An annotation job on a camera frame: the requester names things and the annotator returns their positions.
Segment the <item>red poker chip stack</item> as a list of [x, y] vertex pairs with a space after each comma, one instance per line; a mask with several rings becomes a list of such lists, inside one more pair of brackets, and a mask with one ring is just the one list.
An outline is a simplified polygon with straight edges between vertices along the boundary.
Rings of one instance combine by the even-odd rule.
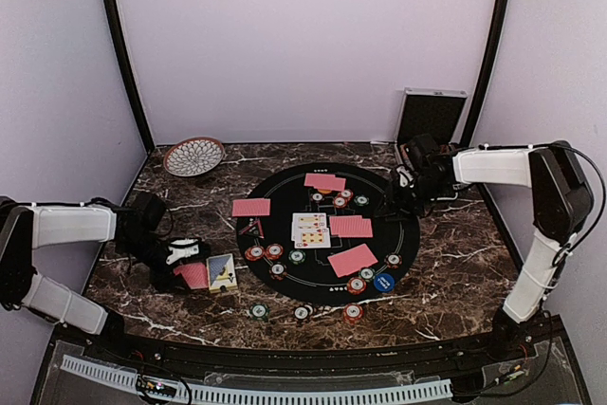
[[342, 318], [345, 322], [354, 324], [364, 316], [364, 310], [359, 304], [348, 304], [342, 310]]

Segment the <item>red playing card deck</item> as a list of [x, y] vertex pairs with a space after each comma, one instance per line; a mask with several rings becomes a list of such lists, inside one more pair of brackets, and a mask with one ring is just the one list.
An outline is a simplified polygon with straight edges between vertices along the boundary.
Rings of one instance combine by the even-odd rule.
[[209, 287], [208, 269], [203, 263], [190, 263], [174, 269], [175, 276], [181, 276], [191, 290]]

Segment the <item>red card top mat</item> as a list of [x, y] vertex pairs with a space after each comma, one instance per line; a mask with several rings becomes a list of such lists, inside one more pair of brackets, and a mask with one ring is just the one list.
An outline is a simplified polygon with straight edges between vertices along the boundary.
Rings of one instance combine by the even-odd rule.
[[346, 187], [346, 179], [330, 174], [306, 173], [304, 185], [317, 190], [342, 192]]

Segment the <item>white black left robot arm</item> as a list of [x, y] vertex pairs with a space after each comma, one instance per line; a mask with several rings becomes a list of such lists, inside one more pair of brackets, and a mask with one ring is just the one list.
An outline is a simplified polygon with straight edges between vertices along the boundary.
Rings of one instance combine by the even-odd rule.
[[198, 247], [193, 239], [169, 241], [156, 232], [165, 212], [164, 202], [152, 193], [127, 207], [100, 197], [80, 203], [19, 203], [3, 196], [1, 306], [7, 311], [25, 307], [93, 336], [120, 336], [122, 316], [39, 273], [32, 252], [51, 245], [113, 241], [163, 285], [170, 284], [177, 263], [196, 254]]

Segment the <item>green poker chip stack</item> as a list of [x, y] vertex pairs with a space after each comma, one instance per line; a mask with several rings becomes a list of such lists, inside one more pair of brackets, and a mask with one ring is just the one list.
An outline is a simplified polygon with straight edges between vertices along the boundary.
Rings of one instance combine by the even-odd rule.
[[265, 304], [253, 304], [249, 309], [249, 313], [255, 321], [266, 322], [269, 317], [269, 309]]

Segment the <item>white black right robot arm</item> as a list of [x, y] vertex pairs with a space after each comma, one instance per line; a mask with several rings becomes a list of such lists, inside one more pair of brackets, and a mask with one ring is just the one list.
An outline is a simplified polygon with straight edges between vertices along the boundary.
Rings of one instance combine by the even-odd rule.
[[594, 195], [579, 164], [587, 156], [564, 140], [453, 149], [439, 146], [429, 134], [410, 139], [404, 150], [377, 217], [421, 218], [438, 196], [470, 185], [531, 191], [534, 238], [501, 310], [517, 324], [530, 320], [555, 287], [567, 257], [590, 232], [584, 225]]

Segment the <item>red card mat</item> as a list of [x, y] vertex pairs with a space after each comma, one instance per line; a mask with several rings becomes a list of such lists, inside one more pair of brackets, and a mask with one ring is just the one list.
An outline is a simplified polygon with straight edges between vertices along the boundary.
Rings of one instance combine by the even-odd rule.
[[330, 174], [306, 173], [304, 185], [317, 190], [342, 192], [346, 187], [346, 179]]
[[377, 257], [366, 244], [361, 244], [330, 255], [328, 261], [337, 277], [341, 278], [373, 266], [377, 263]]

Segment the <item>brown poker chip stack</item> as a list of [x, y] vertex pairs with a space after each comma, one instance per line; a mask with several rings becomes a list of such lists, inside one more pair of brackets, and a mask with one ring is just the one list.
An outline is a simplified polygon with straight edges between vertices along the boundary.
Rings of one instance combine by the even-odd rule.
[[298, 322], [308, 321], [314, 312], [314, 308], [311, 305], [298, 305], [293, 310], [293, 316]]

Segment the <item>blue small blind button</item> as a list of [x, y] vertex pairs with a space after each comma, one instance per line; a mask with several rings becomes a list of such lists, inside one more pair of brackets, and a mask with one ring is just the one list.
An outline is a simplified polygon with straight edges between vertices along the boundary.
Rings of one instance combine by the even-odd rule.
[[389, 293], [395, 288], [395, 278], [389, 273], [379, 273], [374, 277], [373, 284], [380, 293]]

